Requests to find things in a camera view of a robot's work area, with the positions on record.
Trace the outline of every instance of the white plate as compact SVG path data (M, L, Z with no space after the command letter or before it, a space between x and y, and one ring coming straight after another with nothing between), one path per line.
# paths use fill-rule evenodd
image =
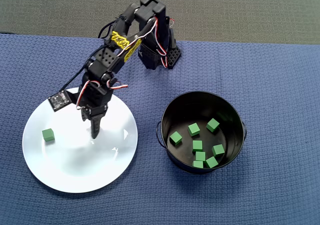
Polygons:
M69 89L76 93L77 88ZM52 129L55 140L45 142L42 130ZM91 122L82 121L74 104L54 112L45 100L31 114L22 137L24 159L45 185L67 193L102 188L118 178L135 155L138 130L127 105L115 95L91 137Z

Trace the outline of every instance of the blue tablecloth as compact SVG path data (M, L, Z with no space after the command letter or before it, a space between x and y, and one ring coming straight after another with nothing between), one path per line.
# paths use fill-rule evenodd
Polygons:
M102 43L0 35L1 225L320 224L320 45L180 41L173 70L147 70L135 52L118 73L129 88L115 92L138 127L129 168L83 194L38 181L22 152L25 124ZM207 175L177 168L155 136L167 104L196 90L229 101L248 130L239 156Z

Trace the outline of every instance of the robotic arm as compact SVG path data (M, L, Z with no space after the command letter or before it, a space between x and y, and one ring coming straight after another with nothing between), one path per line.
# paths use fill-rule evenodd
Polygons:
M139 32L127 37L134 20L139 22ZM113 91L127 87L114 86L118 82L115 74L139 46L138 56L147 69L155 70L158 65L168 69L175 66L181 51L169 22L166 6L159 0L140 0L140 6L131 4L118 19L109 23L104 45L88 57L83 67L58 93L48 98L53 110L56 112L71 103L75 104L76 109L81 110L82 120L91 121L91 136L95 139ZM83 70L78 92L65 90Z

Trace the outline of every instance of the black pot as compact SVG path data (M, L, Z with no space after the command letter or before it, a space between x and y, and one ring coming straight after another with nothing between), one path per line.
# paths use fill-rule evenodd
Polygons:
M213 133L206 128L212 118L220 123ZM158 137L160 123L164 145ZM191 137L188 126L193 123L198 124L200 134ZM169 139L175 131L182 136L182 142L176 146ZM179 168L193 174L206 174L231 163L241 151L246 136L246 126L234 107L222 97L204 91L188 92L176 97L166 107L156 127L156 137L167 150L169 158ZM192 152L193 140L202 140L205 159L213 156L214 145L222 144L225 153L216 159L219 164L213 168L193 167L193 161L196 160Z

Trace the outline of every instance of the circuit board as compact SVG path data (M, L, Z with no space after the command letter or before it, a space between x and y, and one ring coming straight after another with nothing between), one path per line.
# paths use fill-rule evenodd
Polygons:
M68 93L64 90L48 97L48 100L55 112L72 103Z

